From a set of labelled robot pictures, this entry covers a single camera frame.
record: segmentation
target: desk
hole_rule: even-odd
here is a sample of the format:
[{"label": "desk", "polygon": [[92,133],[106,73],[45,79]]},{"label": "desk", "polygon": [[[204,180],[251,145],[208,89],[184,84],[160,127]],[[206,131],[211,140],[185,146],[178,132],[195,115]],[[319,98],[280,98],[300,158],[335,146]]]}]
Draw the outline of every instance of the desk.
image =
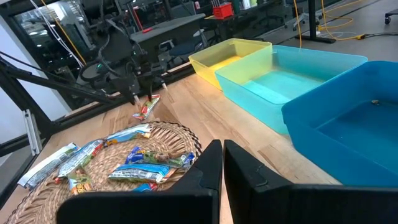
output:
[{"label": "desk", "polygon": [[162,22],[152,26],[152,30],[146,33],[142,31],[130,35],[140,46],[149,53],[152,60],[157,61],[157,51],[155,47],[166,40],[176,39],[177,42],[183,42],[199,30],[199,20],[204,18],[203,13],[176,18],[171,21]]},{"label": "desk", "polygon": [[[190,75],[177,81],[169,85],[168,89],[169,92],[160,90],[162,97],[149,115],[148,121],[167,120],[182,123],[198,136],[203,148],[213,139],[232,139],[267,167],[295,183],[339,184],[298,153],[287,137],[275,133],[198,75]],[[90,140],[111,134],[127,125],[138,124],[139,121],[131,116],[137,110],[135,106],[126,103],[54,134],[34,164],[70,142],[82,146]],[[28,190],[17,186],[0,210],[0,223],[7,220],[28,193]],[[221,195],[220,223],[230,224],[232,218],[224,182]]]},{"label": "desk", "polygon": [[[221,36],[221,41],[230,39],[233,37],[233,35],[237,32],[240,31],[239,30],[239,23],[243,22],[243,26],[246,25],[246,27],[249,27],[249,24],[244,24],[244,20],[249,18],[250,16],[257,16],[257,14],[263,13],[263,11],[265,10],[265,8],[273,5],[275,2],[269,1],[269,2],[265,2],[262,4],[258,4],[256,7],[252,7],[250,9],[246,9],[246,10],[241,10],[241,12],[239,14],[235,14],[233,16],[229,16],[225,19],[216,19],[215,16],[209,16],[206,17],[205,19],[207,21],[213,21],[215,23],[217,23],[218,26],[218,31],[220,33]],[[253,38],[257,35],[254,35],[252,37],[244,37],[245,39],[249,39],[249,38]]]}]

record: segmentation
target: red container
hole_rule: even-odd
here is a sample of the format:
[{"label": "red container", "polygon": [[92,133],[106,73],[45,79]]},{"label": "red container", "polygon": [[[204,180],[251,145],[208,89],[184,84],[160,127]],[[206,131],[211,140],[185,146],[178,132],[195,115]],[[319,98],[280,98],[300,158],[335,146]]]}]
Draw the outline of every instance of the red container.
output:
[{"label": "red container", "polygon": [[225,19],[229,16],[232,16],[233,15],[232,4],[230,2],[227,2],[222,6],[214,7],[213,15],[217,19]]}]

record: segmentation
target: blue plastic bin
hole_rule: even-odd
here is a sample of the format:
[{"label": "blue plastic bin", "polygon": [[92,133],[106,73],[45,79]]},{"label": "blue plastic bin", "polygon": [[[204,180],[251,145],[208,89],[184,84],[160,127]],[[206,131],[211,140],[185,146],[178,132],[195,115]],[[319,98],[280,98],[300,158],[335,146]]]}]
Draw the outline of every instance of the blue plastic bin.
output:
[{"label": "blue plastic bin", "polygon": [[397,187],[397,71],[368,62],[288,102],[296,150],[345,185]]},{"label": "blue plastic bin", "polygon": [[216,71],[223,93],[279,134],[288,134],[281,108],[368,59],[275,45]]}]

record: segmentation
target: yellow plastic bin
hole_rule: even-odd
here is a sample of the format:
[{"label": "yellow plastic bin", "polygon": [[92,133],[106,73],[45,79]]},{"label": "yellow plastic bin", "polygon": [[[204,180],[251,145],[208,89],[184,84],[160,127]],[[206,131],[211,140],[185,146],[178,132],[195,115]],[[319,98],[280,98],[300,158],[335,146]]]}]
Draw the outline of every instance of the yellow plastic bin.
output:
[{"label": "yellow plastic bin", "polygon": [[215,74],[217,69],[266,47],[272,53],[269,42],[232,38],[189,56],[189,61],[199,76],[221,90]]}]

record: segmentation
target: floor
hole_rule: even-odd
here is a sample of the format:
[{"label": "floor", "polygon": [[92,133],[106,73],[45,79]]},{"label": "floor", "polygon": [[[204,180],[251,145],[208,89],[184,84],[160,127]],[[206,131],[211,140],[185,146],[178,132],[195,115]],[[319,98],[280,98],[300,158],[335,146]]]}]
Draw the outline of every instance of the floor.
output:
[{"label": "floor", "polygon": [[[398,8],[396,0],[364,0],[334,11],[332,15],[336,16],[354,11],[347,15],[354,18],[354,22],[333,32],[343,32],[336,33],[343,35],[342,37],[362,33],[398,32],[398,16],[393,16],[388,26],[384,25],[384,13],[395,8]],[[331,21],[328,25],[335,26],[339,23],[342,21]],[[290,28],[282,28],[262,37],[274,44],[298,46],[298,40],[289,39],[296,33]],[[398,37],[373,37],[365,40],[338,41],[334,44],[305,41],[303,48],[359,54],[368,57],[369,60],[398,61],[397,44]],[[299,154],[287,137],[273,132],[197,75],[191,75],[171,84],[169,92],[162,90],[160,94],[162,99],[149,119],[176,121],[188,126],[197,134],[203,147],[213,139],[232,139],[266,166],[292,182],[339,184],[337,180]],[[52,136],[36,162],[72,141],[83,145],[89,140],[106,136],[136,123],[137,121],[131,117],[136,111],[136,107],[126,104]],[[0,223],[7,220],[26,194],[27,190],[17,187],[0,211]],[[232,223],[224,185],[221,199],[221,223]]]}]

